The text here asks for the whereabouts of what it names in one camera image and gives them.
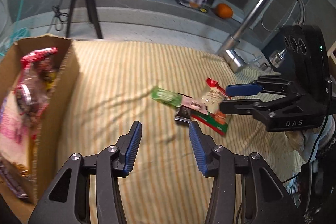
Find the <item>gloved right hand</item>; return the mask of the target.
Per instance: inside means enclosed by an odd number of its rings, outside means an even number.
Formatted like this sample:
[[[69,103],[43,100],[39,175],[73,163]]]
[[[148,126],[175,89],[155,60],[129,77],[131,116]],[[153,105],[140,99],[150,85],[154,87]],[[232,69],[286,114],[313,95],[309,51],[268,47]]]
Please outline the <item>gloved right hand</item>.
[[[315,130],[287,131],[285,135],[290,147],[299,153],[304,162],[310,162],[310,155],[314,150],[313,145],[318,133]]]

